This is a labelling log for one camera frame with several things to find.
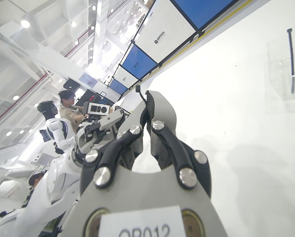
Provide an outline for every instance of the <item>yellow stripe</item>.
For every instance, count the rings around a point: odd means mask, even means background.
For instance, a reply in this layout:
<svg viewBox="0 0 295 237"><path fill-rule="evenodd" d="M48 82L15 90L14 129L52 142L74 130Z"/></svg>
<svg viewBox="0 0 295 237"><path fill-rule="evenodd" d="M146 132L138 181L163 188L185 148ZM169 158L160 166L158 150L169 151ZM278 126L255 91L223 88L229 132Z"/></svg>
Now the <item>yellow stripe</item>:
<svg viewBox="0 0 295 237"><path fill-rule="evenodd" d="M240 10L242 10L245 6L247 6L249 3L251 3L254 0L247 0L245 3L243 3L241 6L239 6L236 10L234 10L232 13L230 13L228 16L226 16L222 21L220 21L219 23L217 23L212 29L206 31L199 39L194 40L192 43L190 43L188 46L186 46L183 50L181 50L180 52L178 52L176 55L174 55L170 60L168 60L167 62L165 62L163 66L167 65L168 63L172 62L174 59L176 59L179 55L181 55L182 53L184 53L187 49L189 49L192 45L194 45L197 42L200 42L205 36L207 36L209 33L211 33L214 29L216 29L217 27L219 27L222 23L224 23L226 20L230 19L233 15L235 15L237 12L239 12ZM148 75L147 77L145 77L142 82L148 80L149 78L153 77L157 72L159 72L162 68L159 68L158 70L156 70L153 74Z"/></svg>

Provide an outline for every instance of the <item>dark hair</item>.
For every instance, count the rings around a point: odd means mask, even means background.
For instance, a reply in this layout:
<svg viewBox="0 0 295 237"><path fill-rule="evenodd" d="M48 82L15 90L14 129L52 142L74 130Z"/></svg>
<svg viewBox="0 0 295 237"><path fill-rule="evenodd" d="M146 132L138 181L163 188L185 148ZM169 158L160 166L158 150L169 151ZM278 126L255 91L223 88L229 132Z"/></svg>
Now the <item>dark hair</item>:
<svg viewBox="0 0 295 237"><path fill-rule="evenodd" d="M69 100L70 98L74 97L74 91L68 89L59 92L59 98L61 99L61 103L63 103L63 99Z"/></svg>
<svg viewBox="0 0 295 237"><path fill-rule="evenodd" d="M38 173L38 174L31 175L30 178L29 178L29 185L33 186L34 185L34 180L38 179L40 176L44 176L44 173Z"/></svg>

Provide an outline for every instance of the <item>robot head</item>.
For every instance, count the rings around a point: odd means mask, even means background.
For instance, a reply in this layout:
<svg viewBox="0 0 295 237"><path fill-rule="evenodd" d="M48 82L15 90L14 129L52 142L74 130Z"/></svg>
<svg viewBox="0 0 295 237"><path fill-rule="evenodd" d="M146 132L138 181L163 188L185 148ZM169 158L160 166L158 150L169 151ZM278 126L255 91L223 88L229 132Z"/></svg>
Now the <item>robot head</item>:
<svg viewBox="0 0 295 237"><path fill-rule="evenodd" d="M53 101L41 102L38 105L37 110L44 115L46 120L55 118L55 115L58 113Z"/></svg>

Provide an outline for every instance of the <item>beige shirt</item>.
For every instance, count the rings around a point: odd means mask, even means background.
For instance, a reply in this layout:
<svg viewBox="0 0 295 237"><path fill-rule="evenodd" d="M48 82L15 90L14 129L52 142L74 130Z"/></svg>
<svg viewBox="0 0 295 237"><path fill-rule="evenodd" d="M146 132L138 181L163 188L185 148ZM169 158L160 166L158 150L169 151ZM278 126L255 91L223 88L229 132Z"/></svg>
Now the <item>beige shirt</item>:
<svg viewBox="0 0 295 237"><path fill-rule="evenodd" d="M77 122L76 120L73 119L75 116L82 116L82 107L72 105L71 107L64 107L62 104L60 104L59 107L59 115L63 119L68 119L72 123L72 127L74 132L76 132L78 126L80 125L81 122Z"/></svg>

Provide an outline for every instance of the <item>white floor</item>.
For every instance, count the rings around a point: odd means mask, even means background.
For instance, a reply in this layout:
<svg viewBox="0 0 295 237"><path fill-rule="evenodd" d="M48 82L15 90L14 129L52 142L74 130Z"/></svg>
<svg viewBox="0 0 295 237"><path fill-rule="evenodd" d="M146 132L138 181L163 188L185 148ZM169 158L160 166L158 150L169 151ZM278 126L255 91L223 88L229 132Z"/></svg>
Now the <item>white floor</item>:
<svg viewBox="0 0 295 237"><path fill-rule="evenodd" d="M272 0L150 86L174 107L178 138L207 153L230 237L295 236L295 111L267 73L267 44L291 27L295 0ZM134 170L159 171L144 140Z"/></svg>

